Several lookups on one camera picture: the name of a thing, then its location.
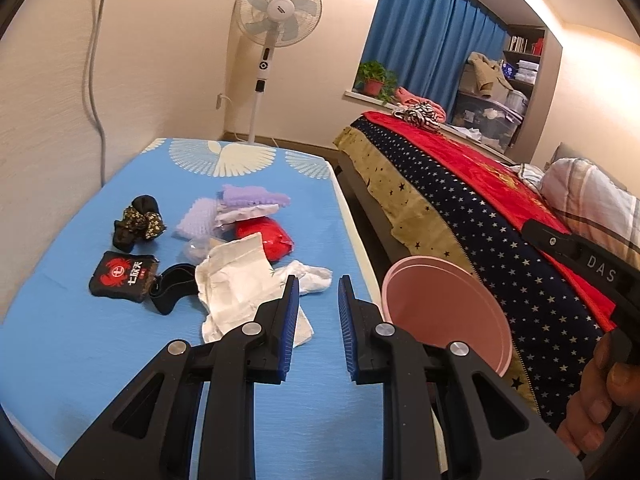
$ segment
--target blue table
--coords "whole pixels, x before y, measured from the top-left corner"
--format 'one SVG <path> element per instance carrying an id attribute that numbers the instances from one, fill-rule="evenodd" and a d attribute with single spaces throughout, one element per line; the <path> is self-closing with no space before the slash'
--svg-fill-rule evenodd
<path id="1" fill-rule="evenodd" d="M 288 194 L 291 206 L 274 218 L 295 248 L 279 264 L 297 259 L 334 272 L 329 290 L 300 300 L 315 335 L 294 350 L 287 381 L 256 386 L 257 478 L 378 480 L 382 388 L 351 383 L 337 308 L 337 280 L 343 274 L 351 276 L 358 297 L 370 298 L 364 279 L 370 278 L 368 262 L 356 257 L 332 170 L 323 159 L 297 152 L 158 139 L 124 167 L 61 231 L 10 307 L 0 327 L 2 406 L 57 464 L 168 341 L 203 342 L 206 311 L 196 297 L 183 298 L 169 316 L 161 316 L 148 301 L 93 297 L 88 282 L 104 251 L 113 249 L 113 221 L 134 197 L 156 197 L 169 227 L 134 250 L 155 254 L 163 270 L 184 260 L 185 241 L 172 235 L 174 227 L 194 200 L 215 196 L 222 184 Z M 194 464 L 198 450 L 196 434 Z M 192 465 L 192 478 L 195 470 Z"/>

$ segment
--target potted plant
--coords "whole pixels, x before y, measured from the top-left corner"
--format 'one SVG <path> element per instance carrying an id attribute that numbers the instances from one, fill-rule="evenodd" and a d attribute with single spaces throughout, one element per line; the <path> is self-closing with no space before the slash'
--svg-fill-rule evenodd
<path id="1" fill-rule="evenodd" d="M 384 102 L 393 98 L 397 80 L 395 73 L 375 60 L 361 63 L 356 76 L 356 84 L 364 83 L 363 94 Z"/>

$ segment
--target navy blue fabric with stars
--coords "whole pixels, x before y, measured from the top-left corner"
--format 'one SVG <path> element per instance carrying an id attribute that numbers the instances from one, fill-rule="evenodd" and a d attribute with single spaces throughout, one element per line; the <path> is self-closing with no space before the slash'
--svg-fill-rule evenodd
<path id="1" fill-rule="evenodd" d="M 468 183 L 387 128 L 364 117 L 352 126 L 447 223 L 500 303 L 542 418 L 556 430 L 564 419 L 568 398 L 580 387 L 582 369 L 603 335 L 589 309 L 545 257 L 524 242 Z M 514 388 L 521 384 L 520 378 L 514 378 Z"/>

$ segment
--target red blanket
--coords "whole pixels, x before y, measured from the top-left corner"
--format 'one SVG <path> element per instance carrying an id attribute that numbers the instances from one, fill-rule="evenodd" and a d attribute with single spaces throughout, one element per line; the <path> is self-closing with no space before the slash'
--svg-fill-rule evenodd
<path id="1" fill-rule="evenodd" d="M 364 116 L 372 123 L 403 136 L 451 173 L 464 180 L 519 232 L 524 222 L 530 218 L 539 220 L 560 232 L 569 232 L 567 227 L 542 203 L 540 197 L 498 162 L 469 146 L 445 136 L 430 134 L 390 115 L 365 112 Z M 544 256 L 573 286 L 576 294 L 589 307 L 602 329 L 611 330 L 614 325 L 609 317 L 614 308 L 613 302 L 580 276 L 546 254 Z"/>

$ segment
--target fan grille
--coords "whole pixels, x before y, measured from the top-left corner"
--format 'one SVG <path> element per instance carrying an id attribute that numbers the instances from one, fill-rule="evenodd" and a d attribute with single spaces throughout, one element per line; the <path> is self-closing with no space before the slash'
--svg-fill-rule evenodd
<path id="1" fill-rule="evenodd" d="M 289 46 L 304 40 L 318 25 L 322 14 L 322 0 L 306 0 L 313 4 L 306 4 L 303 0 L 296 5 L 294 16 L 298 24 L 282 22 L 276 23 L 268 19 L 265 8 L 271 0 L 236 0 L 234 17 L 240 30 L 255 43 L 264 45 L 270 30 L 277 30 L 275 46 Z"/>

